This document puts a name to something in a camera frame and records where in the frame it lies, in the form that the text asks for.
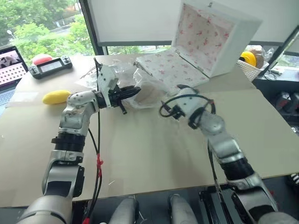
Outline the white box with floral lining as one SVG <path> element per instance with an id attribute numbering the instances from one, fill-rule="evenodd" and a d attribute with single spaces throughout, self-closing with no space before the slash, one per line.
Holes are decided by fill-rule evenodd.
<path id="1" fill-rule="evenodd" d="M 135 65 L 162 83 L 196 87 L 231 72 L 262 21 L 214 1 L 182 0 L 171 48 L 136 58 Z"/>

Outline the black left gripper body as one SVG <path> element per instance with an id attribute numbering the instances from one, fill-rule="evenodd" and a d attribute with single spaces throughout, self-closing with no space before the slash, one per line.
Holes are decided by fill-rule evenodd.
<path id="1" fill-rule="evenodd" d="M 109 90 L 109 100 L 112 107 L 120 107 L 122 113 L 127 114 L 127 110 L 122 104 L 122 100 L 126 97 L 126 88 L 115 88 L 114 90 Z"/>

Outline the red rounded object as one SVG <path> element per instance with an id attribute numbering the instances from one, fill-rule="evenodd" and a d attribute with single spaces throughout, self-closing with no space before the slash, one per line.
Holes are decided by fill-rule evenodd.
<path id="1" fill-rule="evenodd" d="M 53 57 L 49 54 L 38 54 L 32 58 L 33 65 L 39 65 L 48 61 L 51 61 Z"/>

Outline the black controller with screen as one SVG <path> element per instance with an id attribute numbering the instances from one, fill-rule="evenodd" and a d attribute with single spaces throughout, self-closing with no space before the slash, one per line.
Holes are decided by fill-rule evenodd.
<path id="1" fill-rule="evenodd" d="M 72 68 L 72 62 L 68 56 L 55 58 L 48 62 L 29 67 L 28 71 L 35 79 L 43 79 L 59 71 Z"/>

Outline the clear plastic bag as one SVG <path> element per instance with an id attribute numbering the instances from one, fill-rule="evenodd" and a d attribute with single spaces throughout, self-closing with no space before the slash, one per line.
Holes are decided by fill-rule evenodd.
<path id="1" fill-rule="evenodd" d="M 87 73 L 86 75 L 82 76 L 81 80 L 85 81 L 86 79 L 90 79 L 89 86 L 93 87 L 90 91 L 85 91 L 83 93 L 79 94 L 79 99 L 75 100 L 75 103 L 78 105 L 77 108 L 85 108 L 88 104 L 91 104 L 94 106 L 95 111 L 99 111 L 102 108 L 108 108 L 105 100 L 101 94 L 101 92 L 98 89 L 97 85 L 97 77 L 99 75 L 98 69 L 100 67 L 100 62 L 94 58 L 94 67 Z M 130 107 L 134 109 L 145 109 L 145 108 L 152 108 L 156 106 L 158 103 L 161 103 L 161 111 L 164 116 L 171 116 L 175 113 L 175 111 L 178 110 L 177 106 L 170 106 L 170 103 L 173 103 L 173 100 L 169 101 L 163 101 L 163 97 L 166 96 L 166 86 L 159 82 L 158 80 L 154 79 L 151 75 L 147 74 L 145 71 L 143 71 L 140 68 L 136 68 L 135 66 L 131 64 L 116 64 L 110 66 L 114 72 L 115 76 L 118 78 L 118 82 L 115 88 L 119 87 L 126 87 L 126 86 L 138 86 L 141 87 L 144 84 L 150 84 L 153 86 L 156 86 L 164 91 L 164 95 L 159 99 L 159 101 L 152 106 L 139 106 L 135 101 L 135 96 L 130 98 L 125 98 L 122 100 L 122 104 L 129 105 Z"/>

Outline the black power tools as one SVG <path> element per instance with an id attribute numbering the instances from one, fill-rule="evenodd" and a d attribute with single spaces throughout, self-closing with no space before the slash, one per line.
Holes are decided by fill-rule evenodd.
<path id="1" fill-rule="evenodd" d="M 281 92 L 275 99 L 275 108 L 286 113 L 299 113 L 299 93 Z"/>

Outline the brown round object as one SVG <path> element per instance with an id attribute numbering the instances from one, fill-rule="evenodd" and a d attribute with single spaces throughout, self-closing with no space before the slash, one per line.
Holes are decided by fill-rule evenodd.
<path id="1" fill-rule="evenodd" d="M 256 68 L 260 69 L 264 65 L 264 49 L 261 45 L 249 45 L 247 50 L 256 58 Z"/>

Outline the yellow mango toy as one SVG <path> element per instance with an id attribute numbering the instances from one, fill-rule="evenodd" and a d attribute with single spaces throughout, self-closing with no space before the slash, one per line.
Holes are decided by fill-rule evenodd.
<path id="1" fill-rule="evenodd" d="M 67 90 L 51 91 L 44 95 L 44 97 L 42 98 L 42 102 L 45 105 L 65 103 L 70 95 L 71 92 Z"/>

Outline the open laptop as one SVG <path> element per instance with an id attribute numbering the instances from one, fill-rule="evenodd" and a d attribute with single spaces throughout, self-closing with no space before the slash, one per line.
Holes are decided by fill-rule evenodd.
<path id="1" fill-rule="evenodd" d="M 0 116 L 28 67 L 16 46 L 0 49 Z"/>

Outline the yellow round object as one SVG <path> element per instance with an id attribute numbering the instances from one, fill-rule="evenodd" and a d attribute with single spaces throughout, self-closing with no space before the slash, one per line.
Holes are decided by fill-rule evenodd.
<path id="1" fill-rule="evenodd" d="M 253 67 L 256 67 L 257 64 L 256 56 L 250 51 L 242 52 L 239 59 Z"/>

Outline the black metal frame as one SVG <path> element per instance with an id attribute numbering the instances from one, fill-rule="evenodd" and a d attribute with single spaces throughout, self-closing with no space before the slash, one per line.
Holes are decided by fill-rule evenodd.
<path id="1" fill-rule="evenodd" d="M 215 193 L 218 197 L 220 208 L 224 215 L 226 224 L 234 224 L 234 221 L 225 203 L 223 194 L 221 192 L 218 194 L 215 186 L 204 186 L 203 190 L 199 192 L 199 199 L 204 204 L 209 224 L 221 224 L 221 220 L 215 208 L 215 203 L 212 199 L 213 193 Z"/>

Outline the grey rounded shape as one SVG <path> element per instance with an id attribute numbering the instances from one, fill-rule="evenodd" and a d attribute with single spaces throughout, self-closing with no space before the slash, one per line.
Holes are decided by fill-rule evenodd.
<path id="1" fill-rule="evenodd" d="M 171 224 L 198 224 L 191 206 L 181 195 L 170 195 L 168 205 Z"/>
<path id="2" fill-rule="evenodd" d="M 136 224 L 138 218 L 139 203 L 133 197 L 128 197 L 115 209 L 108 224 Z"/>

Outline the black white striped object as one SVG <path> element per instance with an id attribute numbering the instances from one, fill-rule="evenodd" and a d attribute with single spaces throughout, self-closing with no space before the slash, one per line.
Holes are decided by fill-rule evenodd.
<path id="1" fill-rule="evenodd" d="M 290 186 L 299 187 L 299 173 L 294 173 L 287 176 L 287 183 Z"/>

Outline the black window frame post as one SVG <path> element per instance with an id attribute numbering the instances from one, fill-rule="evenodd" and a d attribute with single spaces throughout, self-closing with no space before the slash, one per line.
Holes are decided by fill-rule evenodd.
<path id="1" fill-rule="evenodd" d="M 95 55 L 108 55 L 107 46 L 100 46 L 98 44 L 98 39 L 96 36 L 95 25 L 93 23 L 91 8 L 88 3 L 88 0 L 79 0 L 81 5 L 81 10 L 84 16 L 85 24 L 88 30 L 88 34 L 92 43 L 93 51 Z"/>

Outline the white perforated basket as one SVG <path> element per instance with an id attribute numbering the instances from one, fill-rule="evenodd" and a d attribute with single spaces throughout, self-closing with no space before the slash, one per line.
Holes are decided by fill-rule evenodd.
<path id="1" fill-rule="evenodd" d="M 237 65 L 239 68 L 243 71 L 245 76 L 249 79 L 249 81 L 253 81 L 262 71 L 266 69 L 267 66 L 269 66 L 268 62 L 265 62 L 262 66 L 262 68 L 258 69 L 242 60 L 237 61 Z"/>

